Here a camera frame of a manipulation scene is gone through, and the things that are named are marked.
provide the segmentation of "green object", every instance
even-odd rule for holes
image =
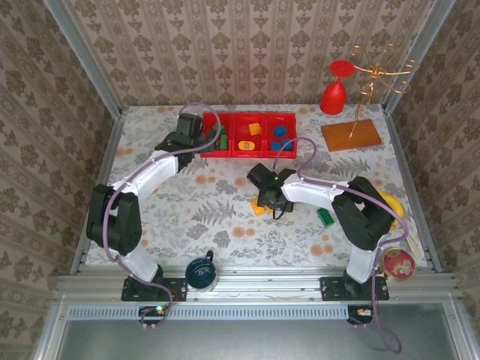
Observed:
[[[217,133],[218,124],[213,125],[212,129],[215,133]],[[225,135],[225,127],[223,125],[221,125],[221,128],[220,128],[220,135]]]
[[[227,150],[228,149],[228,136],[222,135],[220,136],[220,150]]]
[[[331,225],[333,225],[333,217],[330,215],[330,212],[326,208],[319,208],[316,211],[316,214],[322,221],[324,227],[330,227]]]

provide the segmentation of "wall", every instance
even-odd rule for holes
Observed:
[[[480,334],[480,1],[457,0],[394,120],[436,250]]]
[[[433,0],[66,3],[126,107],[318,103],[334,80],[329,65],[353,45],[382,61],[382,46],[397,44],[400,64]],[[350,100],[358,100],[353,82],[346,84]]]
[[[0,1],[0,359],[35,348],[111,126],[42,2]]]

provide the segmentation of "red compartment tray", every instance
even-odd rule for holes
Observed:
[[[201,154],[202,158],[275,158],[278,151],[272,151],[272,143],[297,137],[296,117],[293,112],[219,112],[220,122],[225,127],[228,136],[228,149],[215,150]],[[203,113],[203,133],[212,131],[217,120],[212,112]],[[250,135],[249,124],[259,123],[262,133]],[[285,136],[275,137],[274,129],[283,125],[286,128]],[[254,150],[241,150],[239,142],[251,141],[255,144]],[[295,159],[297,157],[297,143],[293,143],[293,151],[283,150],[280,158]]]

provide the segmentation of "purple cable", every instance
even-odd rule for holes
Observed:
[[[110,197],[108,203],[106,204],[105,208],[105,214],[103,215],[103,228],[102,228],[102,240],[103,240],[103,249],[105,250],[105,255],[108,260],[110,260],[113,263],[118,263],[122,269],[124,269],[133,279],[136,281],[139,281],[142,284],[148,285],[150,287],[158,287],[162,289],[169,298],[169,304],[168,308],[165,311],[165,316],[163,317],[162,320],[160,320],[157,325],[161,325],[165,319],[167,318],[167,314],[170,312],[170,309],[173,306],[173,296],[172,292],[167,289],[164,285],[160,283],[152,283],[149,281],[145,281],[135,274],[130,274],[131,271],[128,269],[128,267],[119,259],[118,256],[113,257],[112,253],[110,253],[110,249],[108,246],[108,220],[110,216],[110,211],[112,210],[113,203],[115,202],[116,198],[119,196],[119,194],[122,192],[123,189],[127,187],[127,184],[135,180],[141,173],[143,173],[145,170],[147,170],[149,167],[154,166],[158,161],[161,161],[165,158],[168,158],[169,156],[174,156],[174,155],[180,155],[180,154],[186,154],[188,152],[198,152],[199,150],[203,150],[205,148],[208,148],[210,145],[214,144],[215,141],[217,141],[218,137],[220,136],[221,132],[221,121],[220,121],[220,116],[218,116],[218,113],[213,109],[213,107],[205,104],[205,103],[199,103],[199,102],[191,102],[191,103],[186,103],[179,111],[178,114],[182,114],[187,107],[193,106],[193,105],[200,105],[202,107],[205,107],[206,109],[210,110],[215,118],[217,119],[217,133],[215,134],[214,138],[207,142],[205,145],[198,146],[196,148],[186,148],[183,150],[177,150],[177,151],[172,151],[167,154],[162,154],[154,158],[152,161],[148,163],[144,163],[139,169],[137,169],[122,185],[118,187],[118,189],[113,193],[113,195]]]
[[[275,161],[273,163],[273,168],[275,169],[275,166],[277,165],[277,162],[278,162],[278,158],[280,157],[280,154],[281,152],[285,149],[285,147],[287,147],[290,143],[294,142],[294,141],[298,141],[298,140],[306,140],[308,141],[310,144],[312,144],[313,146],[313,153],[312,155],[304,162],[302,163],[298,169],[297,169],[297,174],[298,174],[298,177],[303,181],[303,182],[307,182],[308,184],[312,184],[312,185],[320,185],[320,186],[323,186],[325,188],[337,188],[337,189],[340,189],[340,190],[343,190],[343,191],[347,191],[351,194],[355,194],[357,195],[358,197],[362,197],[363,199],[365,200],[368,200],[370,202],[372,202],[373,204],[379,206],[380,208],[384,209],[386,212],[388,212],[394,219],[396,219],[398,221],[398,223],[403,227],[403,234],[397,238],[392,238],[390,240],[384,240],[382,241],[381,243],[378,244],[378,247],[377,247],[377,250],[376,250],[376,254],[375,254],[375,260],[373,261],[373,270],[372,270],[372,304],[373,304],[373,314],[375,315],[375,323],[376,323],[376,326],[377,328],[379,329],[379,335],[380,335],[380,338],[382,339],[383,343],[385,344],[385,346],[387,347],[387,349],[389,351],[391,351],[392,353],[398,355],[401,353],[402,351],[402,345],[401,345],[401,342],[400,342],[400,338],[398,338],[398,336],[392,331],[390,330],[389,328],[386,328],[385,326],[383,326],[381,323],[380,323],[380,318],[378,317],[378,304],[376,302],[376,295],[375,295],[375,274],[377,273],[376,272],[376,267],[378,265],[378,262],[380,260],[380,248],[383,246],[383,245],[387,245],[387,244],[390,244],[392,242],[401,242],[403,240],[406,240],[407,239],[407,236],[409,234],[409,230],[408,230],[408,226],[407,226],[407,223],[404,221],[404,219],[402,219],[395,211],[393,211],[389,206],[385,205],[383,202],[380,202],[379,200],[373,198],[372,196],[368,196],[367,194],[365,193],[361,193],[360,191],[357,191],[357,190],[353,190],[353,189],[350,189],[349,187],[346,187],[346,186],[343,186],[343,185],[339,185],[339,184],[332,184],[330,182],[327,182],[327,181],[321,181],[321,180],[317,180],[317,179],[313,179],[313,178],[305,178],[303,175],[302,175],[302,170],[307,167],[315,158],[315,155],[317,154],[317,145],[315,144],[315,142],[312,140],[312,139],[308,139],[307,137],[296,137],[296,138],[293,138],[291,140],[289,140],[288,142],[285,142],[282,147],[280,148],[280,150],[278,150],[278,153],[277,153],[277,157],[275,158]],[[384,332],[389,332],[393,337],[394,339],[397,341],[397,344],[398,344],[398,349],[394,349],[393,346],[388,342],[386,336],[385,336],[385,333]]]

